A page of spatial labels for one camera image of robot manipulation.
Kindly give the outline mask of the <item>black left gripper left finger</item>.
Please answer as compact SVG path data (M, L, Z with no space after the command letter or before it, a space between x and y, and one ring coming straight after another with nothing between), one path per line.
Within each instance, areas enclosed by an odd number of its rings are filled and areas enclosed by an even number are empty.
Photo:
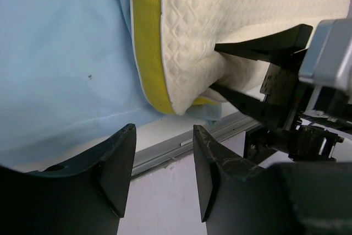
M116 234L127 205L136 126L40 171L1 167L1 234Z

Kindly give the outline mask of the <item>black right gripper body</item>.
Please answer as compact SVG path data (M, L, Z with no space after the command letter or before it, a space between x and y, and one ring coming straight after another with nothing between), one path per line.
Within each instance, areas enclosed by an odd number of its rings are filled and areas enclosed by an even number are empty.
M260 93L268 110L261 122L269 130L294 130L301 124L299 111L305 104L306 85L300 83L298 72L307 50L281 53L270 58Z

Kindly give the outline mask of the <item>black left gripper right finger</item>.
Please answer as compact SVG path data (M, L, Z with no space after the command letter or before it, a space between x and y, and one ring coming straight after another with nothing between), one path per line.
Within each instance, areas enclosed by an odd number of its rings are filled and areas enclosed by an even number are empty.
M207 234L299 234L274 169L264 169L193 128L201 221Z

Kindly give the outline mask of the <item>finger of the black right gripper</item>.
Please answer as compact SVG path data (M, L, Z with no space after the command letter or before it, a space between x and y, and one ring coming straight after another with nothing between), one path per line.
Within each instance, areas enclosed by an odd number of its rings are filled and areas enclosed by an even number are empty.
M307 51L306 45L312 31L312 26L299 24L293 28L249 41L218 43L214 50L277 66L299 66Z
M242 114L257 120L266 128L278 128L278 106L260 101L247 94L243 94L216 83L212 84L210 88L223 96Z

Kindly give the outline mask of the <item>cream quilted pillow yellow edge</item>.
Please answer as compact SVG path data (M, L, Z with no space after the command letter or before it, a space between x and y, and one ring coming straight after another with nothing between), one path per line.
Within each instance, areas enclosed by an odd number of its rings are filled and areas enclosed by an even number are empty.
M210 89L221 81L250 90L266 63L215 51L299 24L344 18L350 0L130 0L135 60L147 101L164 114L183 115L193 105L224 98Z

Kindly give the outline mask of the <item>light blue pillowcase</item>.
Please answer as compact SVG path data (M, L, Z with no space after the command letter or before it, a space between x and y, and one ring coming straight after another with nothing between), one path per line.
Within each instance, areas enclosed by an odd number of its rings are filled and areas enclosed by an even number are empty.
M39 162L161 118L146 101L130 0L1 0L1 165Z

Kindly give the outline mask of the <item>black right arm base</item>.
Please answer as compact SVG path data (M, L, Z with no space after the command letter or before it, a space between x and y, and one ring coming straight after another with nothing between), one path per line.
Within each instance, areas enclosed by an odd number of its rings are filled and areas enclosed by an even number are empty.
M246 131L243 157L255 164L266 160L277 151L266 146L268 129L258 126Z

